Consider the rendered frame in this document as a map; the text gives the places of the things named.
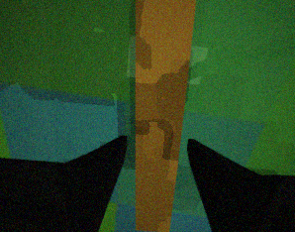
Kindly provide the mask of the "orange-brown bar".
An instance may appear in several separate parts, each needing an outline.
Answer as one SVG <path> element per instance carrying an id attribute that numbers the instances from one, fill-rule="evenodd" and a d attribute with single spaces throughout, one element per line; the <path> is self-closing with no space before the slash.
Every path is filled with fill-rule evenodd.
<path id="1" fill-rule="evenodd" d="M 136 0 L 136 231 L 170 231 L 195 8 Z"/>

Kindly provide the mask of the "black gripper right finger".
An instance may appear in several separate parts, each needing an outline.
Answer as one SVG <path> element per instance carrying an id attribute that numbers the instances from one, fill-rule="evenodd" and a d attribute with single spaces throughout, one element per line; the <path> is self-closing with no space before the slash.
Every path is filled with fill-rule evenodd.
<path id="1" fill-rule="evenodd" d="M 279 207 L 295 203 L 295 175 L 256 174 L 194 139 L 187 153 L 212 232 L 268 232 Z"/>

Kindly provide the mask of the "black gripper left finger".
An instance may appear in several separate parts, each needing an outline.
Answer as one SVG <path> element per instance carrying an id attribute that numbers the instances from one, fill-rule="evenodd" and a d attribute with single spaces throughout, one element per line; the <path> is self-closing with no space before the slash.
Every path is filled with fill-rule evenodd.
<path id="1" fill-rule="evenodd" d="M 51 201 L 63 232 L 98 232 L 127 147 L 120 136 L 66 163 L 0 158 L 0 195 Z"/>

